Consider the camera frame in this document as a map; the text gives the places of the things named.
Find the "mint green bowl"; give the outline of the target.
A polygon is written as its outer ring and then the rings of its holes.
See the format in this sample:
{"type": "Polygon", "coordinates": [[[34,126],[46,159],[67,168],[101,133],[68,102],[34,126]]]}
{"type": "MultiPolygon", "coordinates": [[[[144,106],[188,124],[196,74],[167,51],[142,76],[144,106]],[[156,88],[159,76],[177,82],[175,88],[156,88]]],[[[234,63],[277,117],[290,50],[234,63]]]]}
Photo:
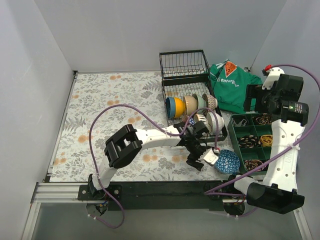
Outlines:
{"type": "Polygon", "coordinates": [[[205,111],[205,108],[207,107],[205,100],[202,98],[201,95],[196,93],[192,94],[192,97],[194,97],[197,101],[197,113],[202,114],[205,111]]]}

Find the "black wire dish rack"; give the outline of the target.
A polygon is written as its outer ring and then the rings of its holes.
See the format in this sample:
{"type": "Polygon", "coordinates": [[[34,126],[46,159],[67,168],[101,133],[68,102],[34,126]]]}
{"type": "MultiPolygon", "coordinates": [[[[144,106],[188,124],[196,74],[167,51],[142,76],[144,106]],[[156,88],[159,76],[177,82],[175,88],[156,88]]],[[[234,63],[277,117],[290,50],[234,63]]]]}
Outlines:
{"type": "MultiPolygon", "coordinates": [[[[192,94],[210,94],[215,97],[210,81],[210,67],[202,49],[159,53],[161,88],[165,113],[167,97],[179,98],[192,94]]],[[[213,112],[222,115],[219,107],[213,112]]],[[[182,122],[185,112],[179,118],[168,119],[169,125],[182,122]]]]}

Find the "white ribbed bowl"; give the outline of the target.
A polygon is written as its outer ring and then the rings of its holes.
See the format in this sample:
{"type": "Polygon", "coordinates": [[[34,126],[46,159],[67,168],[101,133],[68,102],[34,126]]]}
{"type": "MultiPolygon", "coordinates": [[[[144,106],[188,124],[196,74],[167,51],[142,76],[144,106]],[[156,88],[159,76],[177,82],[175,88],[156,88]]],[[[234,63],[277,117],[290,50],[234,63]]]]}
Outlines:
{"type": "Polygon", "coordinates": [[[208,112],[206,115],[206,120],[209,127],[209,132],[215,135],[218,131],[220,133],[224,127],[224,119],[217,113],[208,112]]]}

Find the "cream bowl with yellow stripe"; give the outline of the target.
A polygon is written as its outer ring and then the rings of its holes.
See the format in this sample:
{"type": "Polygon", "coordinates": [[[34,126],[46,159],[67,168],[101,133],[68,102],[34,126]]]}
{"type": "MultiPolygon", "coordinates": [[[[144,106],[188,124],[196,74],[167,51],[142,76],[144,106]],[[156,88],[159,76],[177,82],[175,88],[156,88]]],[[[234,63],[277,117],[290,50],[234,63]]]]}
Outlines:
{"type": "Polygon", "coordinates": [[[185,103],[180,98],[174,97],[173,99],[174,99],[174,106],[175,106],[174,118],[177,119],[184,114],[184,112],[186,111],[186,106],[185,106],[185,103]]]}

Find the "cream bowl with blue pattern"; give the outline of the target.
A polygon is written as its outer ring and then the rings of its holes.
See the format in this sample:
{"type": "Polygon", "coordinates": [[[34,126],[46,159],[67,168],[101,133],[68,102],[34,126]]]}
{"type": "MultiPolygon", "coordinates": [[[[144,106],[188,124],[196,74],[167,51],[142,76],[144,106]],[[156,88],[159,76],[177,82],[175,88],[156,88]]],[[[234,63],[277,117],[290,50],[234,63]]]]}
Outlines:
{"type": "Polygon", "coordinates": [[[193,116],[193,119],[194,119],[194,122],[197,123],[197,122],[203,122],[204,125],[206,127],[208,127],[208,121],[207,121],[207,118],[203,115],[203,114],[195,114],[193,116]]]}

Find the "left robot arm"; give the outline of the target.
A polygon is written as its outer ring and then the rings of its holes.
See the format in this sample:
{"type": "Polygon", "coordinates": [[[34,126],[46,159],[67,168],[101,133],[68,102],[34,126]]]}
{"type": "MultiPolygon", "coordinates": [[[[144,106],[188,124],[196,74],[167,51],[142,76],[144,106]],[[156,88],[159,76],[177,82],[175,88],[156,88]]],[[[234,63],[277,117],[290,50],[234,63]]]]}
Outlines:
{"type": "Polygon", "coordinates": [[[201,171],[204,164],[214,164],[218,157],[214,148],[201,145],[203,134],[209,132],[203,122],[188,125],[182,133],[183,123],[176,123],[162,129],[137,129],[127,124],[112,135],[105,143],[104,157],[98,172],[88,179],[89,194],[95,200],[106,196],[106,189],[118,169],[131,164],[141,150],[156,147],[185,147],[189,155],[186,163],[201,171]]]}

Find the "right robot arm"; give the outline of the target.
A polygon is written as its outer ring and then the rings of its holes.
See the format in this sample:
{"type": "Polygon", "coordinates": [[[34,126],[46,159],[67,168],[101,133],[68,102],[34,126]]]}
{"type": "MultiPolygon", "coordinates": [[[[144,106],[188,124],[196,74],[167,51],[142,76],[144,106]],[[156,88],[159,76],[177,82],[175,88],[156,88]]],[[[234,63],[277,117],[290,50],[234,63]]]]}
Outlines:
{"type": "Polygon", "coordinates": [[[262,85],[248,85],[244,107],[256,100],[255,111],[272,116],[270,162],[263,181],[252,177],[226,186],[227,195],[237,199],[245,195],[247,203],[261,209],[286,214],[302,207],[305,197],[298,194],[296,167],[299,144],[309,116],[309,106],[299,102],[304,80],[283,72],[269,73],[262,85]]]}

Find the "cream ceramic bowl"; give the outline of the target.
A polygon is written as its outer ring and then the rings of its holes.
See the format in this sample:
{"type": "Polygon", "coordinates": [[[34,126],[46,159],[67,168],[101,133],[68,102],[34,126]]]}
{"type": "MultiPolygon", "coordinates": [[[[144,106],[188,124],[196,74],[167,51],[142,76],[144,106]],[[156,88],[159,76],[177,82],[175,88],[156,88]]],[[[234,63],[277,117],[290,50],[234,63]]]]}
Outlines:
{"type": "Polygon", "coordinates": [[[198,102],[191,95],[184,95],[183,96],[183,103],[185,106],[185,114],[187,116],[190,116],[193,112],[195,112],[198,109],[198,102]]]}

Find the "brown patterned bowl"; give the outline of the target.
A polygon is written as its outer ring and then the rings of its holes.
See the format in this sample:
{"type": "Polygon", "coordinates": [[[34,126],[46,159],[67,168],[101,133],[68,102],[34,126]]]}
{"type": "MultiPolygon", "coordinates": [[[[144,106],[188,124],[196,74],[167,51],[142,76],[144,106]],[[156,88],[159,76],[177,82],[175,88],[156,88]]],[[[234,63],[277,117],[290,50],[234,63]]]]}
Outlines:
{"type": "Polygon", "coordinates": [[[206,103],[206,107],[215,110],[218,107],[218,100],[211,94],[203,93],[202,98],[206,103]]]}

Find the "orange patterned bowl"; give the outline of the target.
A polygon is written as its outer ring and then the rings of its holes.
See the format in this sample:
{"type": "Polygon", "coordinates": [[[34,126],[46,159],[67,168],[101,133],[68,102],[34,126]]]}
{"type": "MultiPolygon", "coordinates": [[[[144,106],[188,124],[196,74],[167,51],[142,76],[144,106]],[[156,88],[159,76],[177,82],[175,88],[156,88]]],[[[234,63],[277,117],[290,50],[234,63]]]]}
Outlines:
{"type": "Polygon", "coordinates": [[[195,124],[195,120],[194,120],[192,117],[189,119],[189,116],[188,116],[188,115],[184,115],[184,116],[182,117],[182,122],[183,122],[183,123],[188,122],[189,125],[194,125],[194,124],[195,124]]]}

